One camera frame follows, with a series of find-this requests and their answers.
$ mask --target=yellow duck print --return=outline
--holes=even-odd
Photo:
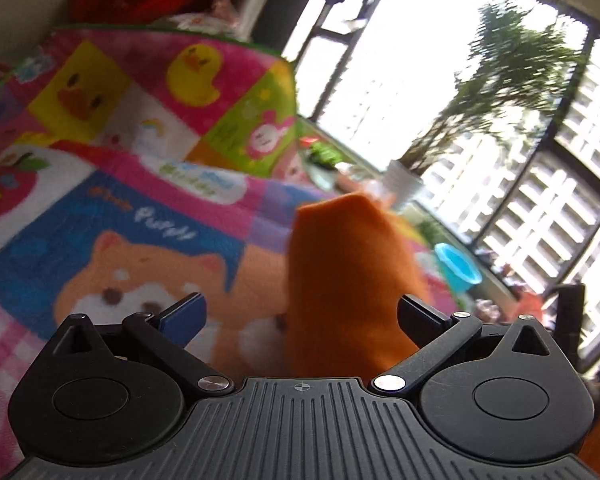
[[[83,41],[29,104],[29,111],[59,138],[89,142],[104,127],[130,83],[110,57]]]
[[[203,43],[189,45],[167,70],[167,86],[182,104],[203,107],[215,102],[220,92],[213,85],[222,67],[222,55]]]

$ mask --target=ribbed black plate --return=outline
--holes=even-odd
[[[95,468],[27,460],[13,478],[577,480],[596,478],[573,456],[505,467],[461,456],[421,426],[402,400],[376,397],[355,379],[249,379],[199,402],[182,430],[148,454]]]

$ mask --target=white flower pot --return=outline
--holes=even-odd
[[[382,184],[395,195],[393,209],[400,212],[417,197],[424,183],[398,160],[392,160],[382,176]]]

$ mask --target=rubber duck print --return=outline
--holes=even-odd
[[[181,103],[205,107],[220,97],[213,85],[222,67],[222,55],[204,43],[189,45],[171,63],[167,70],[167,86]]]
[[[91,115],[102,105],[103,95],[89,92],[83,86],[84,76],[72,74],[66,87],[58,90],[58,101],[69,114],[80,121],[88,121]]]

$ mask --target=cartoon shiba dog print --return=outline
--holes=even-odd
[[[286,311],[283,255],[247,245],[228,292],[225,277],[218,254],[188,256],[104,231],[90,262],[58,295],[54,318],[60,324],[81,312],[94,324],[119,323],[134,312],[158,314],[199,291],[206,299],[207,325],[189,351],[238,384],[254,374],[284,375],[284,344],[274,322]]]

